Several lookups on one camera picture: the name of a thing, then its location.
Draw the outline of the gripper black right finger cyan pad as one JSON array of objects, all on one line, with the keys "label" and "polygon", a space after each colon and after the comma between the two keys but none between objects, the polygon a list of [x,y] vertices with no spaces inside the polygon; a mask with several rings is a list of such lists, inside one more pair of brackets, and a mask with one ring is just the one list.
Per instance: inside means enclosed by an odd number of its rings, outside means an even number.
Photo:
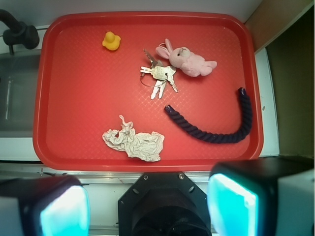
[{"label": "gripper black right finger cyan pad", "polygon": [[219,162],[210,172],[207,205],[221,236],[312,236],[314,160],[270,157]]}]

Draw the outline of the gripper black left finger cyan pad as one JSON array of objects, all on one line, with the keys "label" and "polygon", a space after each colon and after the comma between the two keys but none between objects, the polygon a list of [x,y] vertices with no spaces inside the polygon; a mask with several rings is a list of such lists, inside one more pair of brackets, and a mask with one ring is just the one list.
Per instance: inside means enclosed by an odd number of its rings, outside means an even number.
[{"label": "gripper black left finger cyan pad", "polygon": [[2,236],[87,236],[90,218],[88,193],[75,177],[0,182]]}]

